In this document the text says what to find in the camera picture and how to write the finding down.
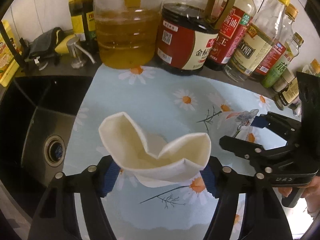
soy sauce jug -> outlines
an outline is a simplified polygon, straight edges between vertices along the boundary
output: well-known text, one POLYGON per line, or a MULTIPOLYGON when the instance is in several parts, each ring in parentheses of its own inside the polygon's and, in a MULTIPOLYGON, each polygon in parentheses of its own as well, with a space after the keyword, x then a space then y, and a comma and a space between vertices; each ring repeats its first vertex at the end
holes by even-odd
POLYGON ((214 17, 216 0, 166 0, 158 28, 156 54, 160 66, 178 75, 192 75, 202 68, 224 19, 235 0, 227 0, 214 17))

orange flower center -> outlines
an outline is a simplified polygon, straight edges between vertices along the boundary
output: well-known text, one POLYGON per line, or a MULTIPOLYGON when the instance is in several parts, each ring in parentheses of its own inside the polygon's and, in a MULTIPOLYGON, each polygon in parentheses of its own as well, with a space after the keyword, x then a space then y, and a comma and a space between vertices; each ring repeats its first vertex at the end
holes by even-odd
POLYGON ((192 183, 189 186, 194 192, 197 194, 201 193, 205 190, 205 185, 203 182, 202 177, 196 178, 192 181, 192 183))
POLYGON ((249 133, 248 134, 248 141, 254 143, 255 140, 256 140, 256 138, 253 135, 253 133, 249 133))
POLYGON ((130 72, 132 74, 140 75, 143 72, 143 69, 141 68, 141 66, 139 66, 139 67, 131 68, 130 72))
POLYGON ((236 217, 235 217, 235 222, 233 223, 233 225, 237 224, 240 222, 240 215, 236 214, 236 217))
POLYGON ((184 97, 182 98, 182 101, 183 101, 185 104, 191 104, 191 97, 184 96, 184 97))
POLYGON ((230 107, 227 105, 221 105, 220 108, 223 112, 230 112, 230 107))
POLYGON ((265 100, 265 98, 263 97, 263 96, 260 96, 260 101, 262 102, 262 103, 266 103, 266 100, 265 100))

brown jug handle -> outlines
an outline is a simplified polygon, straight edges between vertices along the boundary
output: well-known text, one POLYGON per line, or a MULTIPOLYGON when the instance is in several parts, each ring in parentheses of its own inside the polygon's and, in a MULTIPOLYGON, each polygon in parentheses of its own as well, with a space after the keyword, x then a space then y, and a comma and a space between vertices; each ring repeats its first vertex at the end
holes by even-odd
POLYGON ((216 19, 214 22, 212 22, 211 14, 212 9, 215 0, 208 0, 206 9, 205 9, 205 15, 206 15, 206 21, 209 22, 213 29, 219 30, 221 28, 222 23, 226 19, 226 17, 229 15, 234 3, 236 0, 227 0, 226 6, 222 10, 222 13, 220 14, 219 18, 216 19))

black sink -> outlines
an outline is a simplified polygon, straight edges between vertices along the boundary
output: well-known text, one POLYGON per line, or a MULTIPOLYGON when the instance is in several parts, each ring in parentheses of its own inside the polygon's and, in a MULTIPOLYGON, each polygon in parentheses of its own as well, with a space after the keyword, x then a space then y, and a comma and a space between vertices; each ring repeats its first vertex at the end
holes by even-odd
POLYGON ((84 76, 19 77, 0 102, 0 180, 30 217, 52 177, 62 171, 91 82, 84 76))

seasoning bottle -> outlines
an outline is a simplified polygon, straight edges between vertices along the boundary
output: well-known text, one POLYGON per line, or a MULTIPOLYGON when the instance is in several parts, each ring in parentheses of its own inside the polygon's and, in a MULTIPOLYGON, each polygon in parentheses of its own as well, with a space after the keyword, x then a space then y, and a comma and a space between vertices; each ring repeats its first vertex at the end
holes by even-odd
POLYGON ((166 0, 158 28, 159 67, 177 75, 193 75, 202 68, 224 19, 235 0, 212 18, 216 0, 166 0))
POLYGON ((289 47, 293 40, 292 23, 297 15, 298 10, 292 4, 289 4, 285 10, 280 38, 252 73, 251 80, 260 82, 289 47))
POLYGON ((253 0, 235 1, 232 10, 220 28, 218 37, 204 63, 205 66, 215 71, 223 69, 244 37, 256 12, 253 0))
POLYGON ((90 52, 98 51, 93 0, 69 0, 73 32, 90 52))
POLYGON ((303 39, 298 33, 294 34, 293 41, 287 48, 285 53, 278 59, 276 64, 268 71, 267 75, 261 81, 265 88, 271 87, 277 79, 282 75, 284 70, 288 67, 293 58, 299 55, 299 49, 303 44, 303 39))
POLYGON ((291 70, 286 68, 283 72, 283 74, 280 76, 280 78, 274 83, 272 86, 272 89, 275 92, 280 92, 282 89, 286 88, 289 86, 291 81, 295 78, 294 74, 292 73, 291 70))
MULTIPOLYGON (((320 73, 320 64, 316 59, 312 61, 310 65, 305 66, 302 69, 303 73, 310 75, 318 75, 320 73)), ((274 97, 274 102, 280 110, 284 110, 288 105, 290 105, 299 96, 298 80, 294 78, 289 86, 283 89, 274 97)))
POLYGON ((230 78, 236 82, 246 80, 279 40, 284 12, 289 2, 272 0, 255 15, 247 33, 224 67, 230 78))

